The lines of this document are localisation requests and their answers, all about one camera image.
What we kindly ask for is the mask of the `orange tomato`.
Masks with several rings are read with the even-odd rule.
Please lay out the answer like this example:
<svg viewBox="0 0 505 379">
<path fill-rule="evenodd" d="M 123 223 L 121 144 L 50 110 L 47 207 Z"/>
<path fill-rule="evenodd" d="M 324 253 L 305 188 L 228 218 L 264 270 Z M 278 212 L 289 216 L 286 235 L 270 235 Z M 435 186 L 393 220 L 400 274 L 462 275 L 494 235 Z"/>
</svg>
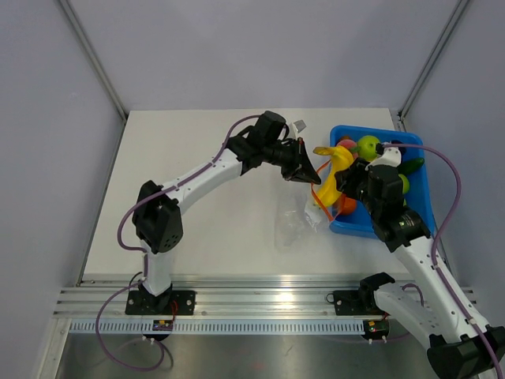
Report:
<svg viewBox="0 0 505 379">
<path fill-rule="evenodd" d="M 336 214 L 338 216 L 349 216 L 357 208 L 357 201 L 353 198 L 342 195 L 336 201 Z"/>
</svg>

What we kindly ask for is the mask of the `left aluminium frame post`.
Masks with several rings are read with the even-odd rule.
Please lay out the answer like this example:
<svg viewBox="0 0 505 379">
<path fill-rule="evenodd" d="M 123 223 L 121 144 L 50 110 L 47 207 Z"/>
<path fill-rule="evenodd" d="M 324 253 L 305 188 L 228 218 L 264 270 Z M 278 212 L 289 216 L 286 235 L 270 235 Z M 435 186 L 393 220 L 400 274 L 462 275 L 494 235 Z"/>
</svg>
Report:
<svg viewBox="0 0 505 379">
<path fill-rule="evenodd" d="M 62 11 L 62 15 L 68 22 L 69 27 L 76 38 L 77 44 L 83 51 L 83 54 L 91 66 L 98 82 L 102 86 L 103 91 L 107 95 L 111 105 L 114 107 L 122 124 L 125 126 L 128 121 L 129 112 L 126 110 L 124 103 L 109 78 L 109 75 L 104 69 L 103 64 L 101 63 L 99 56 L 93 47 L 92 41 L 90 40 L 77 11 L 74 9 L 72 2 L 69 0 L 56 0 L 55 4 Z"/>
</svg>

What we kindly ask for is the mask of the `aluminium frame post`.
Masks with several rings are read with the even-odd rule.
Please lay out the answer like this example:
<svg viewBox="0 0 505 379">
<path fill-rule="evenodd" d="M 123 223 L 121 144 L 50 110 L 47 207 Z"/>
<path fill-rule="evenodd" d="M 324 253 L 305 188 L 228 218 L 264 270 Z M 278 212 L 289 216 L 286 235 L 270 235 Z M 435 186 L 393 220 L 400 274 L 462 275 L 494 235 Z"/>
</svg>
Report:
<svg viewBox="0 0 505 379">
<path fill-rule="evenodd" d="M 443 56 L 443 53 L 454 36 L 457 27 L 461 23 L 472 3 L 473 1 L 470 0 L 458 0 L 455 3 L 453 10 L 447 18 L 441 32 L 437 36 L 425 63 L 421 67 L 421 71 L 417 75 L 411 89 L 408 91 L 405 100 L 402 102 L 402 106 L 396 112 L 390 111 L 391 117 L 395 120 L 395 128 L 397 130 L 402 132 L 407 131 L 407 115 L 413 108 L 413 105 L 416 103 L 417 98 L 425 88 L 425 85 L 428 83 L 428 80 L 433 74 L 439 60 Z"/>
<path fill-rule="evenodd" d="M 91 66 L 98 82 L 102 86 L 103 91 L 107 95 L 111 105 L 114 107 L 122 124 L 125 126 L 128 121 L 129 112 L 126 110 L 124 103 L 109 78 L 109 75 L 104 69 L 103 64 L 101 63 L 99 56 L 93 47 L 92 41 L 90 40 L 77 11 L 74 9 L 72 2 L 69 0 L 56 0 L 55 4 L 62 11 L 62 15 L 68 22 L 69 27 L 76 38 L 77 44 L 83 51 L 83 54 Z"/>
</svg>

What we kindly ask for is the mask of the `aluminium mounting rail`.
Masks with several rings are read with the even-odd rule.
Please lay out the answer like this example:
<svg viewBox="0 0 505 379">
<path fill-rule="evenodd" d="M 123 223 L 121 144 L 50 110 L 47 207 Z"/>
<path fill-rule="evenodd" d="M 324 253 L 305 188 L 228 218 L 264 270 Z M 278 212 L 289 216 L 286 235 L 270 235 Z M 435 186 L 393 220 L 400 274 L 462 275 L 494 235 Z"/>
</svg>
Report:
<svg viewBox="0 0 505 379">
<path fill-rule="evenodd" d="M 91 318 L 130 274 L 85 275 L 63 287 L 53 317 Z M 335 290 L 358 288 L 359 280 L 329 275 L 198 276 L 175 275 L 175 290 L 196 292 L 192 319 L 331 319 L 328 301 Z"/>
</svg>

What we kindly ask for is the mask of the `clear zip top bag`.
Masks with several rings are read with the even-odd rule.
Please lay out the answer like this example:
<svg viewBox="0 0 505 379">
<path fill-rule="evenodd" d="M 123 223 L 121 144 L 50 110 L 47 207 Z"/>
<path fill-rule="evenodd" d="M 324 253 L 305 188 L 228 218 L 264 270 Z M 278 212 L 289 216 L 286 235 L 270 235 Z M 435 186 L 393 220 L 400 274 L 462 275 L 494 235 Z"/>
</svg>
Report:
<svg viewBox="0 0 505 379">
<path fill-rule="evenodd" d="M 287 253 L 307 249 L 321 242 L 330 233 L 335 220 L 331 208 L 321 208 L 314 198 L 318 185 L 288 182 L 277 197 L 274 221 L 274 246 Z"/>
</svg>

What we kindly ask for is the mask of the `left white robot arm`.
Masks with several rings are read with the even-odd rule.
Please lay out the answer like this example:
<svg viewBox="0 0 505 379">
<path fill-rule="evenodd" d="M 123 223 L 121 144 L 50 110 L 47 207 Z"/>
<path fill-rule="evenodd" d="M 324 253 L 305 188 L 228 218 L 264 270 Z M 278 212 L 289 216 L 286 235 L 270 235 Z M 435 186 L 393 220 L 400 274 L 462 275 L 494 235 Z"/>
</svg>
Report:
<svg viewBox="0 0 505 379">
<path fill-rule="evenodd" d="M 319 184 L 305 142 L 302 120 L 288 123 L 272 111 L 246 117 L 241 131 L 230 128 L 211 159 L 171 182 L 148 181 L 140 188 L 133 225 L 143 254 L 143 275 L 130 291 L 128 315 L 191 314 L 173 289 L 170 251 L 182 240 L 182 217 L 201 198 L 222 184 L 240 178 L 263 163 L 279 167 L 288 182 Z"/>
</svg>

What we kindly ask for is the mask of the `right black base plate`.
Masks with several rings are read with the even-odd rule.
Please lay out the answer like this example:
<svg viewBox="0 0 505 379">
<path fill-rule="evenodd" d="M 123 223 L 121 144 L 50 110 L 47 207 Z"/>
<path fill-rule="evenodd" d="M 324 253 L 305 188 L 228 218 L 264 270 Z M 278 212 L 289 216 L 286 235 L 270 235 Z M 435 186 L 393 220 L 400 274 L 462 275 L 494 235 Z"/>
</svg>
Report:
<svg viewBox="0 0 505 379">
<path fill-rule="evenodd" d="M 336 316 L 372 316 L 377 311 L 367 307 L 360 299 L 358 290 L 332 291 L 325 295 L 325 301 L 332 305 Z"/>
</svg>

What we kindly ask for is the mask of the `right aluminium frame post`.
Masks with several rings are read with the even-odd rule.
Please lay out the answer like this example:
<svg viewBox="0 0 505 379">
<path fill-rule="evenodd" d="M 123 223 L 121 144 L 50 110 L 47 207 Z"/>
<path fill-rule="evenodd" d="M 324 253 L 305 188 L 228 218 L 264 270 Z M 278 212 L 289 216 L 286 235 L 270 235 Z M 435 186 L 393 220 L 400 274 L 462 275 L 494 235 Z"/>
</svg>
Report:
<svg viewBox="0 0 505 379">
<path fill-rule="evenodd" d="M 425 85 L 428 83 L 428 80 L 433 74 L 439 60 L 443 56 L 443 53 L 454 36 L 457 27 L 461 23 L 472 3 L 473 1 L 470 0 L 458 0 L 455 3 L 453 10 L 447 18 L 441 32 L 437 36 L 425 63 L 421 67 L 421 71 L 417 75 L 411 89 L 408 91 L 405 100 L 402 102 L 402 106 L 396 112 L 390 111 L 391 117 L 395 120 L 395 128 L 397 130 L 402 132 L 407 131 L 407 115 L 413 108 L 413 105 L 416 103 L 417 98 L 425 88 Z"/>
</svg>

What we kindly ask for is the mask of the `green cucumber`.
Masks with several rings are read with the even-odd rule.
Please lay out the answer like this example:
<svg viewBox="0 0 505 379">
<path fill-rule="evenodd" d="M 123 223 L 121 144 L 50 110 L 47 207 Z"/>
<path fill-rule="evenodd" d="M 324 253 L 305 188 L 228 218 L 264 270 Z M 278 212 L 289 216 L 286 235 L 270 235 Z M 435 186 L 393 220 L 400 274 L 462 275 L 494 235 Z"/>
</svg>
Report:
<svg viewBox="0 0 505 379">
<path fill-rule="evenodd" d="M 417 157 L 414 159 L 408 159 L 403 161 L 398 166 L 399 174 L 403 174 L 405 176 L 411 175 L 417 171 L 419 171 L 425 164 L 425 159 L 422 157 Z"/>
</svg>

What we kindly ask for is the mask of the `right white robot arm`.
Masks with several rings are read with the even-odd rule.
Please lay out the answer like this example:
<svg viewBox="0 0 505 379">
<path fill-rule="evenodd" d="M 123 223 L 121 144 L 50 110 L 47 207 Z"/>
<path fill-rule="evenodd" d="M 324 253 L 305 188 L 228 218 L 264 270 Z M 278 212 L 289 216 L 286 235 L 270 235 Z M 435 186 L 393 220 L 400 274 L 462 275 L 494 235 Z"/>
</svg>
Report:
<svg viewBox="0 0 505 379">
<path fill-rule="evenodd" d="M 404 203 L 397 168 L 357 159 L 336 172 L 335 180 L 338 191 L 364 205 L 374 233 L 404 265 L 429 304 L 424 308 L 416 303 L 381 272 L 361 280 L 359 306 L 397 319 L 425 348 L 440 378 L 469 378 L 487 370 L 503 377 L 499 361 L 504 356 L 504 328 L 489 324 L 437 256 L 437 243 L 424 220 Z"/>
</svg>

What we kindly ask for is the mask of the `green apple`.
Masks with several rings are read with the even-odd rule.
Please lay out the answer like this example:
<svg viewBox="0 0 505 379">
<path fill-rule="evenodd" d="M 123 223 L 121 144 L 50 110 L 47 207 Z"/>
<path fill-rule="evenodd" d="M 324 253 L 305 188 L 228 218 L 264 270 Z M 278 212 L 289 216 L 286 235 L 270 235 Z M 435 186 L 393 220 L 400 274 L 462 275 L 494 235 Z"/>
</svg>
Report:
<svg viewBox="0 0 505 379">
<path fill-rule="evenodd" d="M 365 135 L 357 141 L 357 154 L 359 158 L 372 162 L 376 157 L 376 146 L 380 140 L 373 135 Z"/>
</svg>

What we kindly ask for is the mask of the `blue plastic bin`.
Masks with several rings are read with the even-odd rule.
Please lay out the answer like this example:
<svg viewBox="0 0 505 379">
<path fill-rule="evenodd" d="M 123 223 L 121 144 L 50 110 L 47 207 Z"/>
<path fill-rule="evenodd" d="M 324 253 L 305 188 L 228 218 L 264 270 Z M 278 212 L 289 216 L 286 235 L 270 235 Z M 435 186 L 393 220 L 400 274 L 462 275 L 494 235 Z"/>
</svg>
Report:
<svg viewBox="0 0 505 379">
<path fill-rule="evenodd" d="M 381 142 L 399 141 L 402 144 L 423 145 L 422 139 L 416 134 L 399 132 L 388 129 L 374 129 L 364 126 L 339 125 L 331 129 L 329 134 L 330 146 L 335 146 L 339 140 L 348 136 L 358 142 L 363 136 L 377 137 Z M 410 182 L 410 190 L 405 195 L 406 204 L 416 211 L 424 220 L 428 229 L 433 232 L 435 220 L 429 196 L 429 184 L 426 167 L 423 164 L 418 170 L 406 177 Z M 350 235 L 361 238 L 377 239 L 372 229 L 371 218 L 362 203 L 348 216 L 337 216 L 329 225 L 331 232 L 340 235 Z"/>
</svg>

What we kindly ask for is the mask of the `pink peach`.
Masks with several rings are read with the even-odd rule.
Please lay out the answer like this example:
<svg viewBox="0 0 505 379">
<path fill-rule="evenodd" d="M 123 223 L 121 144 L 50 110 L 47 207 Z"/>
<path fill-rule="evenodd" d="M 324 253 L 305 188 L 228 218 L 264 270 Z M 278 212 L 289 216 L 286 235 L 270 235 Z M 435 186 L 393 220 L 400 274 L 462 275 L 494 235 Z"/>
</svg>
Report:
<svg viewBox="0 0 505 379">
<path fill-rule="evenodd" d="M 351 139 L 340 140 L 337 145 L 346 148 L 351 153 L 355 153 L 357 149 L 357 143 Z"/>
</svg>

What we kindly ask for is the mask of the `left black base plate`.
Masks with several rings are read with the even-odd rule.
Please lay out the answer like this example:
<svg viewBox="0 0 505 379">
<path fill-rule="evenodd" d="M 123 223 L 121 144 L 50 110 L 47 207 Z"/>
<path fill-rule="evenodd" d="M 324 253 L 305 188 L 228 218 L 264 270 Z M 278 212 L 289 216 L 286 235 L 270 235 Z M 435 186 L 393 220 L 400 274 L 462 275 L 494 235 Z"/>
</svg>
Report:
<svg viewBox="0 0 505 379">
<path fill-rule="evenodd" d="M 169 288 L 154 296 L 143 287 L 128 293 L 125 313 L 133 316 L 192 316 L 196 292 Z"/>
</svg>

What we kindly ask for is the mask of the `right small circuit board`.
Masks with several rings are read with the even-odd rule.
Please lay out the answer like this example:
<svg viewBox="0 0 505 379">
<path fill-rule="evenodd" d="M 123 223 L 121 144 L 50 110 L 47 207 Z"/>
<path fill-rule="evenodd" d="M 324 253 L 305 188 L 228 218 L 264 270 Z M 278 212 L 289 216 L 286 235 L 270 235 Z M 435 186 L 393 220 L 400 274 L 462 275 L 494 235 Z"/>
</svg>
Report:
<svg viewBox="0 0 505 379">
<path fill-rule="evenodd" d="M 381 339 L 383 336 L 388 336 L 390 332 L 389 320 L 365 321 L 364 331 L 369 339 Z"/>
</svg>

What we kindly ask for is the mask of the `small circuit board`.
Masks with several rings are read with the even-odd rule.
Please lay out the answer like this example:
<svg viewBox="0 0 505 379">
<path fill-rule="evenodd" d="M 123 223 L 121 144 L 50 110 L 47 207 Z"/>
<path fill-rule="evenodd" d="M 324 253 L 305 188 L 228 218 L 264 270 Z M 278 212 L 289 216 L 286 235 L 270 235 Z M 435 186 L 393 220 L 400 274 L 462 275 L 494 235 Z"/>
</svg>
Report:
<svg viewBox="0 0 505 379">
<path fill-rule="evenodd" d="M 390 332 L 389 320 L 365 321 L 364 331 L 369 339 L 381 339 L 383 336 L 388 336 Z"/>
<path fill-rule="evenodd" d="M 152 330 L 171 332 L 173 330 L 173 327 L 174 322 L 172 320 L 154 320 Z"/>
</svg>

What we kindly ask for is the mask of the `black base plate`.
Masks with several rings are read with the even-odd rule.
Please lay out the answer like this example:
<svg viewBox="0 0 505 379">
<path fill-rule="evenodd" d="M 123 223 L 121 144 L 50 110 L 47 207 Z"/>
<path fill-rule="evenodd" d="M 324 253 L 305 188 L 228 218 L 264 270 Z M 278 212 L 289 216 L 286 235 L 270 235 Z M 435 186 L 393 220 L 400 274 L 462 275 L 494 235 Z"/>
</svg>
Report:
<svg viewBox="0 0 505 379">
<path fill-rule="evenodd" d="M 332 305 L 336 316 L 372 316 L 377 311 L 367 307 L 360 299 L 358 290 L 332 291 L 325 295 L 325 301 Z"/>
<path fill-rule="evenodd" d="M 143 287 L 128 293 L 125 313 L 133 316 L 192 316 L 196 292 L 169 288 L 154 296 Z"/>
</svg>

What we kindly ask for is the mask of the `left small circuit board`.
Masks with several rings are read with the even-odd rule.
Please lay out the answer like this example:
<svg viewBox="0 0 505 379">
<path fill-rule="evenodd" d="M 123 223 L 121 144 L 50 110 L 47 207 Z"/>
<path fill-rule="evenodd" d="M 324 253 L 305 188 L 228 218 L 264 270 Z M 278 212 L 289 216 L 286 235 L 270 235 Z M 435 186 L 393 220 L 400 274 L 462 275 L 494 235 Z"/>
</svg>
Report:
<svg viewBox="0 0 505 379">
<path fill-rule="evenodd" d="M 173 327 L 174 322 L 172 320 L 154 320 L 152 330 L 171 332 L 173 330 Z"/>
</svg>

